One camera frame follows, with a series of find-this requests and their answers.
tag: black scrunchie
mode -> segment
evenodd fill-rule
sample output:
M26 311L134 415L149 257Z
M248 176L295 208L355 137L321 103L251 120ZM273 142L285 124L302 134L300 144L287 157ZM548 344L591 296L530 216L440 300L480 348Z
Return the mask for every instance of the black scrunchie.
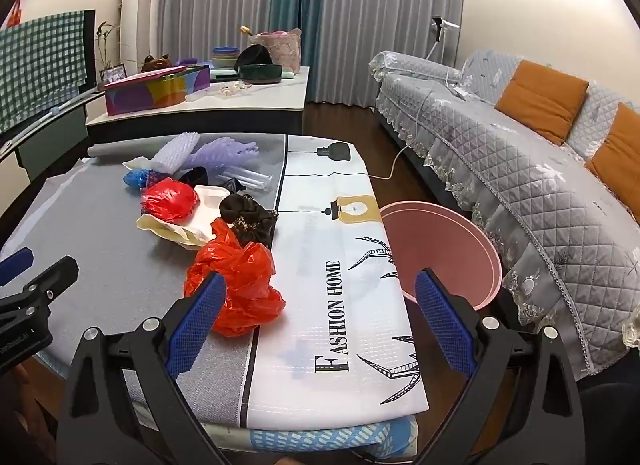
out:
M273 229L278 219L275 210L265 210L248 196L231 194L220 202L220 216L226 223L232 223L231 230L244 247L248 242L271 246Z

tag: orange cushion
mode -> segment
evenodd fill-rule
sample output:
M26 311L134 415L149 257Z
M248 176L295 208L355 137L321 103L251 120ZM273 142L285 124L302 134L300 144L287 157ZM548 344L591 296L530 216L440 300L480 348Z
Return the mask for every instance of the orange cushion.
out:
M607 138L585 167L640 220L640 114L618 104Z
M578 77L524 60L495 108L562 145L588 87L589 83Z

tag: red plastic bag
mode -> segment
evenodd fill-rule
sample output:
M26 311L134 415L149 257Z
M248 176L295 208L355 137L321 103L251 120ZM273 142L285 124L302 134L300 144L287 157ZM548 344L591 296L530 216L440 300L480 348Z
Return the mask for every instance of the red plastic bag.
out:
M142 210L167 223L187 219L198 204L198 195L186 183L165 178L142 193Z
M257 325L272 321L282 313L285 302L269 285L275 273L271 252L261 243L244 248L221 218L211 223L216 238L204 245L187 270L184 296L190 296L212 270L226 282L226 300L211 328L226 337L244 335Z

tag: blue gripper pad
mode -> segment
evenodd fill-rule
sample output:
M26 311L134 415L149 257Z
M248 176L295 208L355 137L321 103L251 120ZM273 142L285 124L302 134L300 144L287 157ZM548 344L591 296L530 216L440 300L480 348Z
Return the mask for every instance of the blue gripper pad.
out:
M169 339L169 358L165 367L174 380L191 369L225 304L225 279L219 273L209 273L194 293L196 300Z
M4 286L23 271L31 268L33 264L33 252L27 247L21 248L15 254L0 261L0 286Z
M476 371L474 339L441 286L434 274L422 270L415 277L415 298L449 366L470 378Z

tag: sofa armrest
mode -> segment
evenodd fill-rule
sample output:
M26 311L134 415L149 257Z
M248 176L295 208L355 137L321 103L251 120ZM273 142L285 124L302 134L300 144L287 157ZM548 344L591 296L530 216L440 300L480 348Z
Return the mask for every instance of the sofa armrest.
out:
M378 82L388 73L406 75L414 79L436 80L437 82L460 82L460 70L438 64L430 60L412 57L403 53L383 51L369 63L369 73Z

